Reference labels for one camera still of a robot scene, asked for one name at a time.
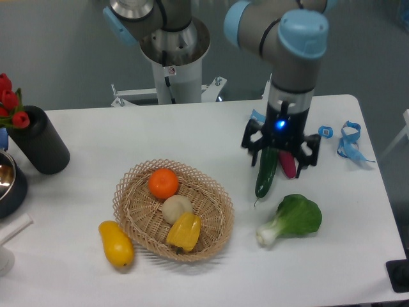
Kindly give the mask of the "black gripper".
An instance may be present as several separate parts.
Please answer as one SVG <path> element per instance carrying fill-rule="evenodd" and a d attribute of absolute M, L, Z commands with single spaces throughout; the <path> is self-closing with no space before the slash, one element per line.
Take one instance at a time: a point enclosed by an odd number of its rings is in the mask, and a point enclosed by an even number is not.
<path fill-rule="evenodd" d="M 263 138 L 267 145 L 279 150 L 285 150 L 295 155 L 298 161 L 296 177 L 299 178 L 301 171 L 309 166 L 316 166 L 320 150 L 321 136 L 312 134 L 304 137 L 304 128 L 309 110 L 301 113 L 281 113 L 270 104 L 266 107 L 265 123 L 260 125 L 255 119 L 250 119 L 244 130 L 241 147 L 247 149 L 252 157 L 251 166 L 255 166 L 258 152 L 262 149 Z M 252 137 L 262 132 L 262 136 L 253 141 Z"/>

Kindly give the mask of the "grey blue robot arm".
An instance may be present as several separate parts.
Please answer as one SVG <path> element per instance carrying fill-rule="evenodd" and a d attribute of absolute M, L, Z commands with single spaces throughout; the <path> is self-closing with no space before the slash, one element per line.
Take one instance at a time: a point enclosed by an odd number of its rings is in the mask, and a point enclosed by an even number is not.
<path fill-rule="evenodd" d="M 321 59 L 327 49 L 325 12 L 333 1 L 239 1 L 223 31 L 237 48 L 272 65 L 266 120 L 250 120 L 242 146 L 253 156 L 272 147 L 289 152 L 298 168 L 314 166 L 320 137 L 304 127 Z M 192 15 L 190 1 L 111 1 L 103 10 L 125 44 L 138 44 L 151 62 L 160 104 L 202 100 L 202 59 L 210 47 L 207 27 Z"/>

